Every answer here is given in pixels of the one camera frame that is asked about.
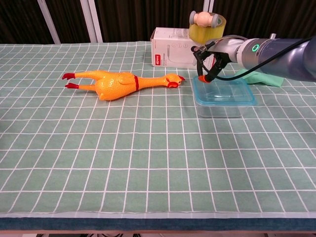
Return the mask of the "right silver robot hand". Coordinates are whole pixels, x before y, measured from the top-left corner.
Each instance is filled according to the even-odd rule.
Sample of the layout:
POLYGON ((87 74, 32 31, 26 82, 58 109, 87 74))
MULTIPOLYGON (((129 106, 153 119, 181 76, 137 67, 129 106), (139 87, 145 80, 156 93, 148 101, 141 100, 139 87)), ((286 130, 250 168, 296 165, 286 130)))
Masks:
POLYGON ((237 37, 224 37, 218 40, 212 40, 202 46, 192 46, 191 52, 197 60, 198 79, 204 83, 210 83, 214 79, 231 81, 240 78, 234 76, 231 78, 220 77, 219 74, 230 62, 237 62, 237 50, 245 40, 237 37), (214 64, 208 69, 204 65, 204 60, 213 56, 214 64))

